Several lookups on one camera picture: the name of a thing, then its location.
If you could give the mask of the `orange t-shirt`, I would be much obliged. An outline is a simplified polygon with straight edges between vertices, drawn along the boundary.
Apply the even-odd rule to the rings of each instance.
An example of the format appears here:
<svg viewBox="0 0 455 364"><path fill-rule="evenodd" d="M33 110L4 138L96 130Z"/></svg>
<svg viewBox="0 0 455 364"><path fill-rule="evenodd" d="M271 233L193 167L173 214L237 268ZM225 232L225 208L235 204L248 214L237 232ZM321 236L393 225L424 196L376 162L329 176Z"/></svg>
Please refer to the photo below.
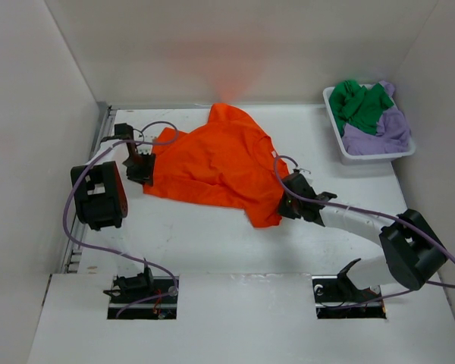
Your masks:
<svg viewBox="0 0 455 364"><path fill-rule="evenodd" d="M242 209L255 228L281 223L278 205L289 174L271 137L243 110L217 103L207 122L185 133L166 127L153 146L153 184L146 195Z"/></svg>

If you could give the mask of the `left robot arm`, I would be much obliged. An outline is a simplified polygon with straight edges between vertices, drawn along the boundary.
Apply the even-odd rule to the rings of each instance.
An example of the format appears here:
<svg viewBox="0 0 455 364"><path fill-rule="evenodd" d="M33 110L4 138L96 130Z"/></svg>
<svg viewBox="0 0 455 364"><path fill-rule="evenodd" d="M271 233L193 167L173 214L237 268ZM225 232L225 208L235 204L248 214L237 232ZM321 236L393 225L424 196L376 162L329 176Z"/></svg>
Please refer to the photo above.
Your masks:
<svg viewBox="0 0 455 364"><path fill-rule="evenodd" d="M128 180L143 187L153 185L156 154L139 151L133 127L125 123L114 126L114 134L101 140L99 150L87 164L70 171L77 217L93 231L121 228L127 217L120 158Z"/></svg>

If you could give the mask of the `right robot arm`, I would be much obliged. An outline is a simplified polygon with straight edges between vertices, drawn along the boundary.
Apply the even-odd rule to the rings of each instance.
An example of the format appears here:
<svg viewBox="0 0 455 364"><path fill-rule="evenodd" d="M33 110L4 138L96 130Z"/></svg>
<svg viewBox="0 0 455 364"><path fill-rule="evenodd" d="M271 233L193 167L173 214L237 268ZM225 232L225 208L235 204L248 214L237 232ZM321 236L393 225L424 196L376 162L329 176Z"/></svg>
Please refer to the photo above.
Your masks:
<svg viewBox="0 0 455 364"><path fill-rule="evenodd" d="M356 258L335 276L316 278L313 287L317 303L364 303L379 298L379 288L384 284L398 283L410 291L419 290L448 260L440 240L416 210L408 209L392 221L350 207L330 206L336 194L317 194L299 171L281 183L284 194L279 215L346 231L374 243L383 252L366 261Z"/></svg>

